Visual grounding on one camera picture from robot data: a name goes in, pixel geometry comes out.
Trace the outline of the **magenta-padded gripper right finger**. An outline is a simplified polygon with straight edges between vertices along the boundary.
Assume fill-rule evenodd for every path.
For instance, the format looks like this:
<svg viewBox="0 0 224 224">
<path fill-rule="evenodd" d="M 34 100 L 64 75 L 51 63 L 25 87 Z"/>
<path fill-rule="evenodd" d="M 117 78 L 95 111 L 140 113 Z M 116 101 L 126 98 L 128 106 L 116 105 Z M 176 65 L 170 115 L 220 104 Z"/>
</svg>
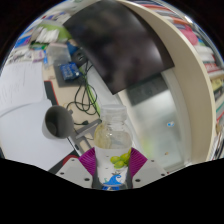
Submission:
<svg viewBox="0 0 224 224">
<path fill-rule="evenodd" d="M 128 187 L 141 188 L 167 175 L 167 172 L 154 159 L 147 159 L 132 148 L 128 166 Z"/>
</svg>

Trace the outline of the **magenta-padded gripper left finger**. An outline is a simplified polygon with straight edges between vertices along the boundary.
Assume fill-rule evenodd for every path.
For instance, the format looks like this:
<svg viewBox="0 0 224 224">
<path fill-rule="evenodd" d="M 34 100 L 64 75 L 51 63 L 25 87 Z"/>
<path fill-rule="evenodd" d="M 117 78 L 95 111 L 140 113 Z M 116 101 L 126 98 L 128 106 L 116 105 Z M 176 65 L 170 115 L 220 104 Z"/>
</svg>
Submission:
<svg viewBox="0 0 224 224">
<path fill-rule="evenodd" d="M 90 149 L 79 158 L 69 158 L 56 175 L 83 188 L 92 188 L 95 173 L 95 150 Z"/>
</svg>

